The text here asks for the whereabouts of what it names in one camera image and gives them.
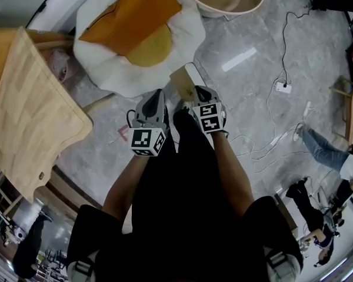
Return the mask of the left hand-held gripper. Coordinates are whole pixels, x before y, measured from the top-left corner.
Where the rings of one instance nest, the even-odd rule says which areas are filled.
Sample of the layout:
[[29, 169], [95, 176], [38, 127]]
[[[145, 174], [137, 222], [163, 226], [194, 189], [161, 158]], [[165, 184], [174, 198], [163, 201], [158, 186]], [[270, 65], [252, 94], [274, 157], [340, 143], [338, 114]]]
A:
[[129, 148], [137, 156], [157, 157], [166, 142], [169, 120], [162, 89], [147, 93], [136, 106], [136, 119], [129, 129]]

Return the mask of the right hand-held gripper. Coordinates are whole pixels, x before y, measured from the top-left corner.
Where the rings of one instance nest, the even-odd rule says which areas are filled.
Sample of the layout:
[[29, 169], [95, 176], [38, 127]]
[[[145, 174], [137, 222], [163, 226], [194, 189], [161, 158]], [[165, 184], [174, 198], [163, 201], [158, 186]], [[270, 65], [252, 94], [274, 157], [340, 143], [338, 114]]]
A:
[[205, 134], [223, 131], [226, 115], [216, 91], [207, 86], [194, 86], [192, 102], [194, 115]]

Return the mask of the beige hardcover book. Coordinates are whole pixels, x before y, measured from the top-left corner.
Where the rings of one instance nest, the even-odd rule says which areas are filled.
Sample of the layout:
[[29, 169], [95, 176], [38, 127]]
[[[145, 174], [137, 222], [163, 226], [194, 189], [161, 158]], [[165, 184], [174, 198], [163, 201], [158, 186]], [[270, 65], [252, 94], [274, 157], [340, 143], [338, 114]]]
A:
[[193, 63], [187, 63], [170, 74], [170, 80], [174, 88], [184, 101], [194, 100], [195, 86], [206, 86], [202, 76]]

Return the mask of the white round cushion seat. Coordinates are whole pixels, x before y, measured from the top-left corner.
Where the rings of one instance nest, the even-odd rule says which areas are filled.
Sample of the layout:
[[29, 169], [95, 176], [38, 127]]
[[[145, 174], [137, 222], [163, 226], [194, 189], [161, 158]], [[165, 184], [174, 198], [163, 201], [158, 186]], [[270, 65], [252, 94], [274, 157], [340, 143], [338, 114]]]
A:
[[134, 98], [164, 88], [172, 73], [194, 60], [196, 50], [205, 39], [205, 28], [196, 3], [192, 0], [177, 0], [182, 9], [167, 22], [171, 30], [171, 52], [161, 63], [143, 68], [131, 64], [125, 57], [102, 45], [79, 40], [88, 25], [115, 1], [86, 0], [78, 9], [75, 57], [90, 80], [102, 90]]

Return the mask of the person's right forearm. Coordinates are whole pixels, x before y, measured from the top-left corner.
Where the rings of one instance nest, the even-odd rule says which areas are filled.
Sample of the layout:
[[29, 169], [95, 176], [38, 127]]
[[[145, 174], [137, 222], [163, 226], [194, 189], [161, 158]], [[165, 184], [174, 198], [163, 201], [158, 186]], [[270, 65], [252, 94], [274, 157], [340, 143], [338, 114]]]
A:
[[249, 178], [236, 157], [224, 132], [211, 134], [222, 188], [235, 212], [243, 216], [254, 197]]

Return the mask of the person's left forearm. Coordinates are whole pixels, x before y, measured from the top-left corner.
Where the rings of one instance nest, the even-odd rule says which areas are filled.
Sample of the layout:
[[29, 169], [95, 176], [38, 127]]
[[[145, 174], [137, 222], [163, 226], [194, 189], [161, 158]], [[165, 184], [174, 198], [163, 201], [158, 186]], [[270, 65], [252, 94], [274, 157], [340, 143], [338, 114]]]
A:
[[102, 211], [124, 221], [149, 157], [134, 156], [111, 186]]

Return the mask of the round mustard seat cushion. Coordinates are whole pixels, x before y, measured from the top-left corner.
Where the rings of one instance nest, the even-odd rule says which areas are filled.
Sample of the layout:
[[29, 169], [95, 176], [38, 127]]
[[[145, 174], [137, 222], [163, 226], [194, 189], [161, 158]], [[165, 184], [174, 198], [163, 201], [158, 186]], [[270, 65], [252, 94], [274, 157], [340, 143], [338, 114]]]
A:
[[167, 24], [163, 24], [138, 46], [125, 55], [130, 63], [143, 68], [163, 62], [172, 49], [172, 34]]

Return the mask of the white square power strip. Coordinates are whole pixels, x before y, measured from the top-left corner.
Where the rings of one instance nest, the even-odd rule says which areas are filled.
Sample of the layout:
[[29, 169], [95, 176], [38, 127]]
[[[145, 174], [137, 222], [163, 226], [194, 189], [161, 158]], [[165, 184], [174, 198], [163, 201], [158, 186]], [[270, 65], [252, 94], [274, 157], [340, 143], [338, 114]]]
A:
[[292, 86], [285, 82], [277, 82], [275, 84], [275, 89], [277, 92], [290, 94], [292, 90]]

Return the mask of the orange square cushion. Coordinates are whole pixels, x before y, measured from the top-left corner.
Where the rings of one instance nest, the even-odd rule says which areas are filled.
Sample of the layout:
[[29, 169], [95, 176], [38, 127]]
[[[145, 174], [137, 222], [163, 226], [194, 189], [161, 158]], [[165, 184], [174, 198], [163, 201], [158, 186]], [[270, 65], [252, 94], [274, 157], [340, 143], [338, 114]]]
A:
[[79, 37], [127, 56], [181, 10], [177, 0], [117, 0]]

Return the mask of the pink plastic bag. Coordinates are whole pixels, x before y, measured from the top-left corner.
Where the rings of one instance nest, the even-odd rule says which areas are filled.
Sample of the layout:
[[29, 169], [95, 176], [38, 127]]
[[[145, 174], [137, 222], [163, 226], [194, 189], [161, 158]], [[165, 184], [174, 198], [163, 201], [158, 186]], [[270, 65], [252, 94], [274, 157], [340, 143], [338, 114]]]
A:
[[61, 83], [72, 78], [78, 71], [78, 62], [74, 55], [61, 48], [51, 50], [46, 61], [51, 72]]

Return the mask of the round wooden platform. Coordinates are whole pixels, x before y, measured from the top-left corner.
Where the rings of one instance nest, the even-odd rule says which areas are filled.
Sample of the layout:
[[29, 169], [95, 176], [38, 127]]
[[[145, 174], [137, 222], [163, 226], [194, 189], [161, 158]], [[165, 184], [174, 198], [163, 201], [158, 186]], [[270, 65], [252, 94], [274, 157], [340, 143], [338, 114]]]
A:
[[89, 205], [99, 210], [102, 208], [101, 204], [77, 186], [57, 165], [51, 170], [51, 178], [46, 188], [74, 213], [77, 213], [82, 205]]

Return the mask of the person's black clothing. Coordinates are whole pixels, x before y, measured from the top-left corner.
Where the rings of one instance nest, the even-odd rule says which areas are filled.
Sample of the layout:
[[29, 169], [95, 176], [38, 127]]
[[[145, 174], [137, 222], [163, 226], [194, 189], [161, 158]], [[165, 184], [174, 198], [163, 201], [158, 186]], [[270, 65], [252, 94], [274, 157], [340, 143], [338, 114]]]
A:
[[[175, 125], [148, 164], [124, 221], [89, 205], [75, 220], [66, 257], [71, 282], [295, 282], [299, 245], [271, 196], [241, 217], [221, 184], [213, 140], [195, 123]], [[276, 268], [270, 252], [288, 260]], [[90, 261], [91, 276], [75, 271]]]

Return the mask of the light wooden table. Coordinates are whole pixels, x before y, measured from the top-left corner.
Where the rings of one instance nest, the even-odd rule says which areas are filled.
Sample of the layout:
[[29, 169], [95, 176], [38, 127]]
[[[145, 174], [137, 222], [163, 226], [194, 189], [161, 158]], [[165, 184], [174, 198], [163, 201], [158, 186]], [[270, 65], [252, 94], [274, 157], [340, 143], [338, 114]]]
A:
[[29, 202], [47, 184], [57, 156], [92, 130], [89, 116], [19, 27], [0, 78], [0, 170]]

